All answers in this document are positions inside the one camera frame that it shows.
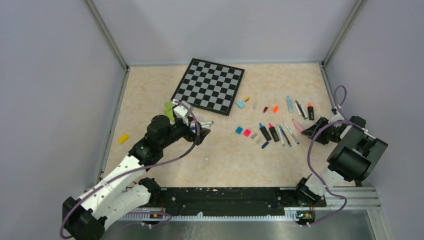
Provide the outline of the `black highlighter pink cap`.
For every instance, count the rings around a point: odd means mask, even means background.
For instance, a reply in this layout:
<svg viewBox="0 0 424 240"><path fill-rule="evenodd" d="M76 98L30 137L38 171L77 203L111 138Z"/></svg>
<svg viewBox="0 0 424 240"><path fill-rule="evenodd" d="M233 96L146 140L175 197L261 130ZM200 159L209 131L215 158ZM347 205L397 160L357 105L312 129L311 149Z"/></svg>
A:
<svg viewBox="0 0 424 240"><path fill-rule="evenodd" d="M271 124L271 123L269 123L269 131L270 131L270 134L271 134L271 137L272 137L272 139L275 141L275 142L279 142L280 141L280 137L279 137L279 135L278 135L278 133L277 133L277 131L276 131L276 129L275 129L275 127Z"/></svg>

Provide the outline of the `dark blue pen cap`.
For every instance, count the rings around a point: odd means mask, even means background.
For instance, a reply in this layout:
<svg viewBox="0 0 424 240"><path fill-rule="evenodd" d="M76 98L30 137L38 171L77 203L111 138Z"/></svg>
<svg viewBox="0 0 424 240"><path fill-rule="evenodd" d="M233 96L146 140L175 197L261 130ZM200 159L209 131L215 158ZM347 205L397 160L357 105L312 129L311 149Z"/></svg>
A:
<svg viewBox="0 0 424 240"><path fill-rule="evenodd" d="M261 148L262 149L264 149L264 148L266 148L267 146L268 146L268 144L269 144L269 142L268 141L266 141L262 146L261 146Z"/></svg>

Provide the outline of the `light blue highlighter cap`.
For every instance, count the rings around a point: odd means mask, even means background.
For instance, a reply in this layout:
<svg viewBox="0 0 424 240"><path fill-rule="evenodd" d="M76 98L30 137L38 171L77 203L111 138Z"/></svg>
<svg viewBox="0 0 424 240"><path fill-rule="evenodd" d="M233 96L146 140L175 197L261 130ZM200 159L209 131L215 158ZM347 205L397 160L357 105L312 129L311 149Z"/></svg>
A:
<svg viewBox="0 0 424 240"><path fill-rule="evenodd" d="M237 101L236 105L240 108L243 109L245 107L245 104L242 101Z"/></svg>

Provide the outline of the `blue cap of highlighter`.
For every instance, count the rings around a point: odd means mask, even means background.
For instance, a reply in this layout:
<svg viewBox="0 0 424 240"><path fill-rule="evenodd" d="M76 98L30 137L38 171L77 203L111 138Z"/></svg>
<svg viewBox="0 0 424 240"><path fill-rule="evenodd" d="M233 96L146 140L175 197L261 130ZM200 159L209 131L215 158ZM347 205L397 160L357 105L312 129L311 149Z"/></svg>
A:
<svg viewBox="0 0 424 240"><path fill-rule="evenodd" d="M240 127L240 126L238 126L238 127L236 128L235 132L236 132L237 134L239 134L239 135L240 135L240 134L243 132L243 128L242 128L242 127Z"/></svg>

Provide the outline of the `light blue highlighter body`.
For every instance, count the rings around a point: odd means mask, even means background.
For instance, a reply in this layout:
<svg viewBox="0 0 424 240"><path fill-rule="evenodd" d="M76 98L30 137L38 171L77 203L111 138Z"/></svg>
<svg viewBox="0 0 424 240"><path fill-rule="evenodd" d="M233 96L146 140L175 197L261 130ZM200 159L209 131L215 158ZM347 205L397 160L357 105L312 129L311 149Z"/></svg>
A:
<svg viewBox="0 0 424 240"><path fill-rule="evenodd" d="M286 97L286 104L287 104L288 112L290 114L293 114L295 112L294 105L293 105L293 100L292 100L292 98L289 95Z"/></svg>

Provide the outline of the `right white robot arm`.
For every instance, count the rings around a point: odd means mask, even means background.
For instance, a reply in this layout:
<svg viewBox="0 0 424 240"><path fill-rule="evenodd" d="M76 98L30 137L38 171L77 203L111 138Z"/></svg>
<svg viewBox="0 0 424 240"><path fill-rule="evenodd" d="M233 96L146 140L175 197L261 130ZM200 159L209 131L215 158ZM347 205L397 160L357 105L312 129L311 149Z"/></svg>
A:
<svg viewBox="0 0 424 240"><path fill-rule="evenodd" d="M388 144L372 135L366 129L366 120L360 116L349 119L353 125L337 123L320 117L312 126L304 128L301 134L326 145L336 143L327 158L327 167L321 172L313 172L303 177L296 185L293 200L299 206L310 206L319 202L327 188L344 182L362 182L372 172L386 151Z"/></svg>

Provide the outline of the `black highlighter orange cap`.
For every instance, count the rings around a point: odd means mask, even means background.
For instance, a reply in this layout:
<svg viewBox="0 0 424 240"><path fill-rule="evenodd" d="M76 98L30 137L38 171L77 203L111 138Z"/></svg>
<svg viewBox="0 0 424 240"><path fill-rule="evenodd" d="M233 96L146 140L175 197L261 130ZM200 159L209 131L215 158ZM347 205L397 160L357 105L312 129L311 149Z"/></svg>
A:
<svg viewBox="0 0 424 240"><path fill-rule="evenodd" d="M307 113L309 120L313 121L315 119L314 107L311 102L308 103Z"/></svg>

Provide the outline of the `green ink clear pen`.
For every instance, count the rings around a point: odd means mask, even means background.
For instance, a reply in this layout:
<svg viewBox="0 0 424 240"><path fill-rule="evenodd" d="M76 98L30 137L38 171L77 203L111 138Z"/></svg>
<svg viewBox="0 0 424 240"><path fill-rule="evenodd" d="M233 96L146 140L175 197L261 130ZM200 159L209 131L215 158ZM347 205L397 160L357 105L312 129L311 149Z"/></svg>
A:
<svg viewBox="0 0 424 240"><path fill-rule="evenodd" d="M306 112L305 112L305 110L304 110L304 108L303 108L303 106L296 100L295 101L295 104L296 104L296 106L297 106L297 109L299 110L299 112L300 112L300 115L305 119L305 120L307 120L308 119L308 115L306 114Z"/></svg>

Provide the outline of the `black highlighter blue cap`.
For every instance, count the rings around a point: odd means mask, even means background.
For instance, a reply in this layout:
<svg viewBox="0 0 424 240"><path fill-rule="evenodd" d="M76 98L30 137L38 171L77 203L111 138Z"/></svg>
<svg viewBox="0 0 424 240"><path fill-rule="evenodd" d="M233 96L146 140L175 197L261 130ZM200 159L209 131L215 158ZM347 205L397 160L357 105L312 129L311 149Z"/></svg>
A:
<svg viewBox="0 0 424 240"><path fill-rule="evenodd" d="M272 137L270 136L267 128L262 123L259 123L259 130L261 131L267 142L272 140Z"/></svg>

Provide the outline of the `pink cap of highlighter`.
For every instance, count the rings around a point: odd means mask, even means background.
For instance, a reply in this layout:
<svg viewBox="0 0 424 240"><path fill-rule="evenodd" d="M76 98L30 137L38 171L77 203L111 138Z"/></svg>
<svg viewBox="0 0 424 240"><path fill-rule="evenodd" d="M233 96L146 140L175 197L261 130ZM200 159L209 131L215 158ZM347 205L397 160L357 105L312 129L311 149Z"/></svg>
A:
<svg viewBox="0 0 424 240"><path fill-rule="evenodd" d="M245 137L249 137L251 135L251 133L252 133L252 131L250 129L245 129L244 132L243 132L243 135Z"/></svg>

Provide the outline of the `grey white pen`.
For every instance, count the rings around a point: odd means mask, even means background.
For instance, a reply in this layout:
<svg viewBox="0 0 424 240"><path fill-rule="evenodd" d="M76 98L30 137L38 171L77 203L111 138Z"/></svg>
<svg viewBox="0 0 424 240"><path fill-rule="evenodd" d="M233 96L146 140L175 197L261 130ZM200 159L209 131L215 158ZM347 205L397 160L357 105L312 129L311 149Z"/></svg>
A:
<svg viewBox="0 0 424 240"><path fill-rule="evenodd" d="M283 137L283 134L282 134L282 132L280 130L280 125L279 124L276 127L276 131L277 131L278 137L280 139L281 145L284 147L286 144L284 142L284 137Z"/></svg>

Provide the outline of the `white marker yellow end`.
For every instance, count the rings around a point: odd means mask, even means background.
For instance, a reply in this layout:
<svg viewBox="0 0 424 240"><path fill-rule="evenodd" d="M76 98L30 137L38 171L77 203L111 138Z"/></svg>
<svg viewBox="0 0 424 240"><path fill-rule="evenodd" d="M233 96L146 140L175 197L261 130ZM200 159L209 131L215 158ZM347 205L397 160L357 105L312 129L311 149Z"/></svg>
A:
<svg viewBox="0 0 424 240"><path fill-rule="evenodd" d="M294 106L295 106L295 108L297 110L298 115L299 116L302 116L302 112L301 112L301 110L299 108L299 105L298 105L297 101L294 101Z"/></svg>

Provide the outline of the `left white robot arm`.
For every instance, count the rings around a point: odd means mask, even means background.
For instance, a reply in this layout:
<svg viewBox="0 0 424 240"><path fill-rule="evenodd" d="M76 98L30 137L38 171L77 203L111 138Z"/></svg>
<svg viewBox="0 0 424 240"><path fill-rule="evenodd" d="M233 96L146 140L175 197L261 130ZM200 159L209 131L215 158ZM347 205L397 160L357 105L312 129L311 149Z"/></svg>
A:
<svg viewBox="0 0 424 240"><path fill-rule="evenodd" d="M147 126L145 136L123 158L121 163L97 185L77 198L69 197L62 204L59 236L63 240L99 240L106 230L138 206L154 207L160 202L158 185L153 180L139 183L133 190L124 189L149 169L160 166L163 150L180 139L192 143L182 154L188 155L211 132L198 124L192 131L192 117L176 118L157 115Z"/></svg>

